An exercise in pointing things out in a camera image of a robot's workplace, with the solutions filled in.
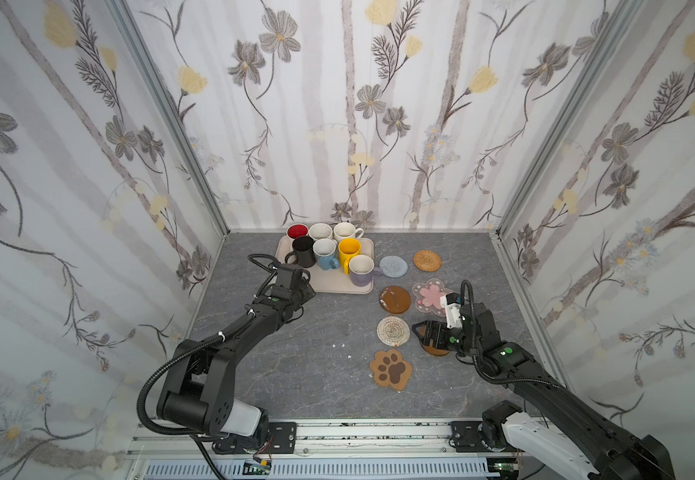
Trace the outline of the plain round wooden coaster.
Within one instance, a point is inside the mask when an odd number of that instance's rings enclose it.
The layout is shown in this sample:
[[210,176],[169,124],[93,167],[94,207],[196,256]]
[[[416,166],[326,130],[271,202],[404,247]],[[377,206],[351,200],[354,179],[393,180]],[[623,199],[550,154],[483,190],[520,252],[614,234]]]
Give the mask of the plain round wooden coaster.
[[423,348],[423,351],[427,352],[427,354],[431,356],[441,357],[451,353],[451,351],[447,350],[447,348],[437,348],[431,343],[422,343],[421,348]]

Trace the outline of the pink flower silicone coaster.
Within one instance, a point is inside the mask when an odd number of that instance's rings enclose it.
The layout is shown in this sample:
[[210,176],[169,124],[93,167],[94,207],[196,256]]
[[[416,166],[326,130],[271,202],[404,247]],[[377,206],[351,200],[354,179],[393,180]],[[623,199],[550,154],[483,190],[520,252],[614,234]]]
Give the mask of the pink flower silicone coaster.
[[445,284],[437,278],[431,278],[425,283],[417,283],[413,286],[415,308],[421,313],[444,318],[445,307],[441,305],[441,300],[450,293],[453,293],[453,290],[445,287]]

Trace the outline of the white patterned round coaster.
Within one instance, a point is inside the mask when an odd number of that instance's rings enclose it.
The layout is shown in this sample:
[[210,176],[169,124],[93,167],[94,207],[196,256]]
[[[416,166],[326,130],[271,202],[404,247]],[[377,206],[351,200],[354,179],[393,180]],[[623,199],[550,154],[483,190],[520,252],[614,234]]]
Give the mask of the white patterned round coaster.
[[409,324],[397,316],[387,316],[377,324],[377,338],[387,346],[399,347],[407,343],[410,337]]

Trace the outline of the glossy brown round coaster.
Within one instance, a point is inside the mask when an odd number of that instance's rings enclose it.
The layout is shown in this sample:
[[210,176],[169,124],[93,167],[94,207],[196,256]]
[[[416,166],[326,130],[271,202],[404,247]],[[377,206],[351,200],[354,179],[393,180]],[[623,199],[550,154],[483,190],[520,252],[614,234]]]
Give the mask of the glossy brown round coaster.
[[411,307],[411,294],[401,286],[386,287],[379,294],[379,305],[391,315],[403,314]]

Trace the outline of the brown paw print coaster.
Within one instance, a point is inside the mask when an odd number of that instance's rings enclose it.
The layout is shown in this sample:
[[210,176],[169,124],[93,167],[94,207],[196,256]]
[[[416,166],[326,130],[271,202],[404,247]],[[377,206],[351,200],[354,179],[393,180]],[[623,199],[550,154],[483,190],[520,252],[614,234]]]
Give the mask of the brown paw print coaster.
[[369,364],[375,384],[403,391],[413,375],[413,366],[397,349],[378,351]]

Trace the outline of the rattan woven round coaster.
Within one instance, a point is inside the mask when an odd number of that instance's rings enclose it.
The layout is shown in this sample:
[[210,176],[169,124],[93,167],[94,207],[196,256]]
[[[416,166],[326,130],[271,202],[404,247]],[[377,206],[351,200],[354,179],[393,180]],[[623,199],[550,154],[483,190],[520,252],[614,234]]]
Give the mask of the rattan woven round coaster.
[[443,265],[443,260],[431,250],[419,250],[413,256],[413,264],[421,271],[436,272]]

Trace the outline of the purple mug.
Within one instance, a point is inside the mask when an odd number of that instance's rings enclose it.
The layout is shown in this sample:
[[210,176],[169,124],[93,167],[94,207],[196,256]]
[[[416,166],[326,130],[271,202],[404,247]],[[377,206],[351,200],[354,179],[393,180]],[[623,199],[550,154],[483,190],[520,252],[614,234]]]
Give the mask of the purple mug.
[[349,278],[357,287],[365,287],[371,284],[375,278],[382,276],[383,272],[375,266],[373,258],[359,254],[349,260]]

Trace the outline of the blue woven round coaster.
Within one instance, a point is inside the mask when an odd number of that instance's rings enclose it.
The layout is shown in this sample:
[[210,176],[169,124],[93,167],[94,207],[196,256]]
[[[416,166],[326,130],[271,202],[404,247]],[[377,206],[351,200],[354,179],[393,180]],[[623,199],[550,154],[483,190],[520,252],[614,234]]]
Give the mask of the blue woven round coaster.
[[407,261],[403,260],[403,258],[389,255],[379,260],[379,270],[381,270],[381,273],[383,273],[385,277],[401,278],[407,274],[409,265],[407,265]]

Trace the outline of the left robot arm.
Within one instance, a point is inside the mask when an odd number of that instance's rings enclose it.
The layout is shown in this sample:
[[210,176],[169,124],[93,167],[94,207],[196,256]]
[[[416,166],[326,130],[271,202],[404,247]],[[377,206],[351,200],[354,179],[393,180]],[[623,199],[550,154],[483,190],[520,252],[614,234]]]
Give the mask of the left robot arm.
[[145,381],[136,405],[145,428],[165,436],[209,438],[266,433],[263,409],[235,396],[238,365],[263,339],[296,320],[316,292],[305,268],[273,259],[265,270],[266,282],[236,321],[201,341],[182,342]]

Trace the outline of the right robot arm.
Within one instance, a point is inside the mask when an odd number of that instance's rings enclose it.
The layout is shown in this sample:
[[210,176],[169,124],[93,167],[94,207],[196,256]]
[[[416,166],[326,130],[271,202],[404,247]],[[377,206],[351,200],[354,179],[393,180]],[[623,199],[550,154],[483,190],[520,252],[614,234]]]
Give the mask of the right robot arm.
[[481,379],[505,387],[535,406],[539,422],[503,401],[481,416],[477,445],[493,452],[513,447],[567,479],[673,479],[667,448],[653,436],[637,437],[597,413],[555,380],[515,342],[501,339],[493,313],[481,303],[455,303],[459,322],[427,320],[411,330],[421,345],[457,354]]

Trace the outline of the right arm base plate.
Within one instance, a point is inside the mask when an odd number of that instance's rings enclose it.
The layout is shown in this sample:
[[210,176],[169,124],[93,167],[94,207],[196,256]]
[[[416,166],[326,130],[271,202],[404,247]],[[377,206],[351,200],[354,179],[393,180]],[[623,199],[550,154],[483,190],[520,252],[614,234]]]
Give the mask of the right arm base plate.
[[453,421],[449,445],[457,453],[502,452],[505,438],[491,421]]

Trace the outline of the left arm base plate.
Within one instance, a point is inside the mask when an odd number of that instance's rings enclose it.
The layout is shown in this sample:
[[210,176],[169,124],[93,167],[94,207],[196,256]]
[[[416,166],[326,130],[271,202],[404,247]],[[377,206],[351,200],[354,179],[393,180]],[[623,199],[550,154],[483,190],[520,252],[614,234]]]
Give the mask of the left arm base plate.
[[296,422],[269,422],[267,429],[259,428],[250,437],[223,434],[212,443],[215,454],[293,454],[298,424]]

